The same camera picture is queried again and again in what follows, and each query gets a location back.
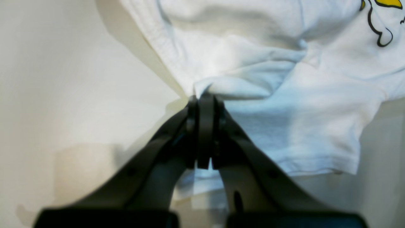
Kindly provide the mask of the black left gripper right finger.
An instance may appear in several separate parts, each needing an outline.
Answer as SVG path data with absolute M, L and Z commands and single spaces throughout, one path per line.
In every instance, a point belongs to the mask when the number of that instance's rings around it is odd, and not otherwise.
M 202 167 L 218 170 L 227 194 L 227 228 L 366 228 L 353 212 L 299 187 L 249 139 L 214 95 L 202 97 Z

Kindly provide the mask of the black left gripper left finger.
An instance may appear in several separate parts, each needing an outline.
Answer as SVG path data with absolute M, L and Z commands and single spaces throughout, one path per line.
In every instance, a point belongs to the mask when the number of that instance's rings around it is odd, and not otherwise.
M 175 185 L 197 158 L 198 101 L 167 120 L 146 146 L 89 195 L 44 209 L 35 228 L 179 228 Z

